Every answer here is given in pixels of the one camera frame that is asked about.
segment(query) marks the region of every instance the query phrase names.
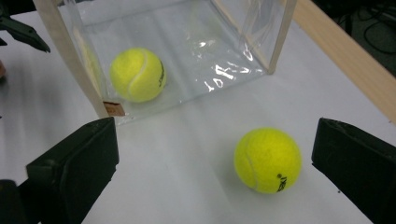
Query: clear plastic box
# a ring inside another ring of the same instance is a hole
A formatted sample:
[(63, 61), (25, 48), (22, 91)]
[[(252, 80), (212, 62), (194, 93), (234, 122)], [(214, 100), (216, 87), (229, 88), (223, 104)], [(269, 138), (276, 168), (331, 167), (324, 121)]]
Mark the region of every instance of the clear plastic box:
[[(49, 34), (99, 117), (143, 118), (198, 96), (273, 74), (296, 0), (34, 0)], [(109, 79), (114, 58), (145, 48), (167, 82), (133, 103)]]

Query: white table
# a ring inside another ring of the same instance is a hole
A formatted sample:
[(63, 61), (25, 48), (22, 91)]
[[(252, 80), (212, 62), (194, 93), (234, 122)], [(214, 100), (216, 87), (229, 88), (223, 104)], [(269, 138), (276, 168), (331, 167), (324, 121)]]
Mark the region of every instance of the white table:
[[(15, 19), (51, 48), (1, 33), (0, 179), (20, 184), (27, 163), (97, 117), (38, 15)], [(118, 127), (118, 170), (84, 223), (371, 223), (311, 165), (321, 117), (396, 145), (394, 124), (293, 23), (274, 75)], [(295, 186), (276, 195), (246, 188), (233, 170), (236, 142), (263, 126), (289, 133), (303, 155)]]

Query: yellow tennis ball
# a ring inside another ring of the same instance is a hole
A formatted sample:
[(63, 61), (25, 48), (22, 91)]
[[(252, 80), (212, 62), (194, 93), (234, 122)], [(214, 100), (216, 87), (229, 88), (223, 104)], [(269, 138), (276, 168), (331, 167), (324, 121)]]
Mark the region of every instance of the yellow tennis ball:
[(261, 193), (277, 193), (295, 183), (302, 159), (290, 136), (278, 129), (262, 128), (242, 137), (233, 164), (248, 187)]
[(141, 103), (154, 99), (163, 90), (166, 73), (161, 60), (148, 49), (127, 49), (110, 65), (114, 90), (124, 99)]

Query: black wire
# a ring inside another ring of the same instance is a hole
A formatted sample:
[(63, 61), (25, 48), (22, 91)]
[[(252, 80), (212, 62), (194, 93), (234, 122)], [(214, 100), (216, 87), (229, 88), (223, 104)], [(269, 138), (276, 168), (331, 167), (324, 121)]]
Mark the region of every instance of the black wire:
[(385, 50), (385, 49), (380, 49), (380, 48), (377, 47), (377, 46), (369, 39), (369, 37), (367, 36), (367, 33), (368, 33), (373, 27), (376, 27), (378, 24), (386, 24), (389, 28), (391, 28), (391, 25), (390, 25), (389, 23), (394, 23), (393, 26), (396, 25), (396, 21), (377, 21), (377, 22), (375, 22), (375, 23), (369, 25), (369, 26), (364, 30), (363, 37), (364, 37), (364, 39), (366, 40), (366, 42), (367, 42), (373, 49), (375, 49), (375, 50), (377, 50), (377, 51), (379, 51), (379, 52), (381, 52), (381, 53), (390, 54), (390, 55), (391, 55), (391, 54), (396, 54), (396, 51), (388, 51), (388, 50)]
[(346, 21), (346, 19), (345, 19), (345, 16), (343, 15), (343, 16), (341, 16), (340, 18), (338, 18), (337, 24), (338, 24), (338, 25), (341, 25), (341, 24), (344, 23), (344, 21)]
[(352, 36), (352, 15), (346, 15), (346, 33)]
[[(384, 24), (384, 25), (388, 26), (389, 29), (395, 31), (395, 34), (396, 34), (396, 28), (395, 28), (396, 21), (382, 19), (384, 14), (393, 15), (392, 10), (394, 10), (395, 6), (396, 6), (395, 0), (393, 0), (393, 1), (388, 0), (388, 1), (383, 1), (380, 4), (373, 5), (373, 6), (361, 7), (357, 13), (360, 21), (376, 20), (376, 22), (369, 25), (364, 30), (363, 37), (364, 37), (364, 40), (367, 42), (367, 44), (369, 44), (373, 49), (377, 50), (378, 52), (384, 53), (384, 54), (396, 54), (396, 51), (389, 51), (389, 50), (379, 48), (372, 40), (370, 40), (368, 33), (377, 25)], [(361, 15), (362, 9), (365, 9), (371, 16), (369, 18), (364, 19)]]

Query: wooden edge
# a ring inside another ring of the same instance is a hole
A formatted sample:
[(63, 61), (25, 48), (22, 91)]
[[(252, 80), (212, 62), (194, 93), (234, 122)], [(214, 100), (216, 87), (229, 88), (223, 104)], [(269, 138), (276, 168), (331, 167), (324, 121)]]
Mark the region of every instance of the wooden edge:
[(280, 24), (279, 34), (276, 39), (273, 55), (268, 66), (269, 74), (273, 74), (276, 70), (277, 60), (279, 59), (280, 51), (282, 50), (283, 44), (285, 43), (286, 35), (288, 34), (296, 3), (297, 0), (287, 0), (286, 2), (281, 2), (281, 4), (285, 6), (285, 14), (283, 15), (282, 23)]
[(99, 118), (108, 117), (102, 97), (93, 86), (84, 66), (78, 58), (73, 41), (67, 31), (56, 1), (34, 0), (35, 8), (49, 35), (78, 85), (91, 102)]
[(396, 78), (310, 0), (299, 0), (294, 20), (346, 76), (396, 124)]

